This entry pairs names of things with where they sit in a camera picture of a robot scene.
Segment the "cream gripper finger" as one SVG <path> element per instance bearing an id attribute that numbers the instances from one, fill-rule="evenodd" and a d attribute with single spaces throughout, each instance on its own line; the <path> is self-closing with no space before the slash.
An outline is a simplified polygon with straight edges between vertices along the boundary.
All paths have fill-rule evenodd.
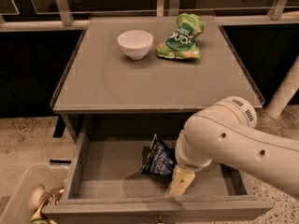
<path id="1" fill-rule="evenodd" d="M 175 184 L 172 180 L 170 185 L 170 193 L 172 195 L 182 196 L 188 187 L 189 185 L 185 184 Z"/>

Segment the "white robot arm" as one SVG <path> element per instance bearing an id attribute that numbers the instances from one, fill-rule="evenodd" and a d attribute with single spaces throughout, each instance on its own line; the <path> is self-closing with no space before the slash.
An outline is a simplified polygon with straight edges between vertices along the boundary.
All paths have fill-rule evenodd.
<path id="1" fill-rule="evenodd" d="M 170 193 L 180 196 L 212 161 L 299 197 L 299 142 L 256 129 L 253 106 L 229 96 L 190 116 L 175 148 Z"/>

